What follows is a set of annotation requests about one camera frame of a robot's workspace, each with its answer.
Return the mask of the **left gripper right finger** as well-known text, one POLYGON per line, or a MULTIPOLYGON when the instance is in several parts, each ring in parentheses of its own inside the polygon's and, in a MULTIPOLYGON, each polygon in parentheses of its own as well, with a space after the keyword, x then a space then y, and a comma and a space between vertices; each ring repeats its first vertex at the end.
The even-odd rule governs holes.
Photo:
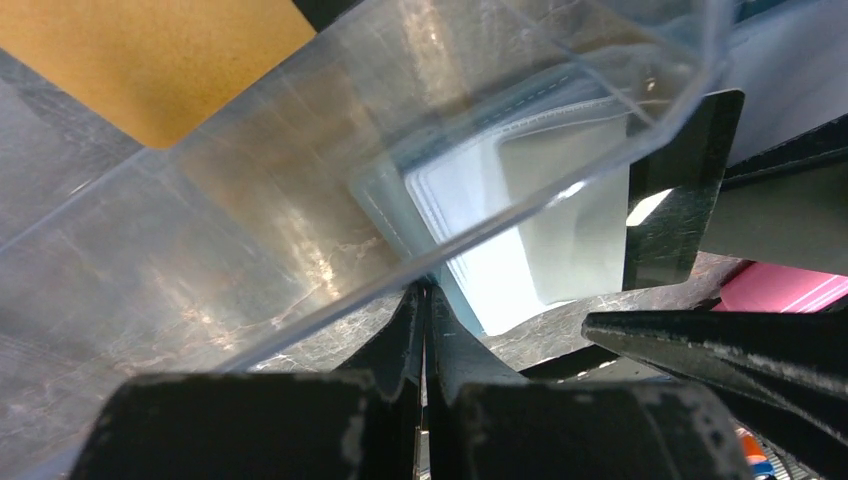
POLYGON ((432 398, 451 405, 467 384, 524 385, 529 382, 461 324, 439 286, 430 285, 427 297, 427 382, 432 398))

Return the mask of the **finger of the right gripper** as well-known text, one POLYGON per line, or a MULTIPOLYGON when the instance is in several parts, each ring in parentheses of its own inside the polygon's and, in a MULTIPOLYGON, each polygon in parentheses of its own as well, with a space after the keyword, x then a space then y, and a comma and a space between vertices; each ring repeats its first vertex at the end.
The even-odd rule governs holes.
POLYGON ((727 168, 700 248, 845 275, 847 118, 727 168))
POLYGON ((846 312, 592 313, 582 334, 707 385, 773 448, 824 479, 846 478, 846 312))

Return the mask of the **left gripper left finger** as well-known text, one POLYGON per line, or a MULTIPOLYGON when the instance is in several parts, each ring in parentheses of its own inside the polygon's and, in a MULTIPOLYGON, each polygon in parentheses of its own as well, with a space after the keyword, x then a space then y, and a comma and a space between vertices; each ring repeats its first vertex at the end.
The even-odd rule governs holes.
POLYGON ((388 323, 336 370, 369 373, 387 401, 404 396, 419 400, 425 307, 426 286, 410 285, 388 323))

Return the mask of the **black credit card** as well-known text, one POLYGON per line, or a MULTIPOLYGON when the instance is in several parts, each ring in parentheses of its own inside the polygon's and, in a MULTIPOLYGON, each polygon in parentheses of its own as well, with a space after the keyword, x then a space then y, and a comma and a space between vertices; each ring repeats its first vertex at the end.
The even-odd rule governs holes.
POLYGON ((630 166, 624 291, 690 277, 744 103, 739 89, 705 96, 667 145, 630 166))

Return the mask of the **blue leather card holder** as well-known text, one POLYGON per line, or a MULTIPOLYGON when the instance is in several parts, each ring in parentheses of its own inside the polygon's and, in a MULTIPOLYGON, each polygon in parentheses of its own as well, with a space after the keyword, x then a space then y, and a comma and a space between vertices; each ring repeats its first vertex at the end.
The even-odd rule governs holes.
MULTIPOLYGON (((626 139, 629 117, 611 96, 557 93, 462 141, 381 160, 351 182, 352 194, 410 260, 586 169, 626 139)), ((574 183, 437 266, 460 322, 496 336, 555 307, 621 292, 628 193, 627 168, 574 183)))

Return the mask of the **clear card box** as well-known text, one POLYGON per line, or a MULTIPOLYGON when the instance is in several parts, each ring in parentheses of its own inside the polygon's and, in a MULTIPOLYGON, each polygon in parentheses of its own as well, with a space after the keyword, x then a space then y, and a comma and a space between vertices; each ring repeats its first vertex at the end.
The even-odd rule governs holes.
POLYGON ((726 63, 732 1, 292 1, 316 36, 169 148, 1 47, 1 475, 64 476, 143 373, 264 368, 323 328, 627 168, 726 63), (369 167, 557 93, 630 113, 604 157, 504 219, 402 259, 352 194, 369 167))

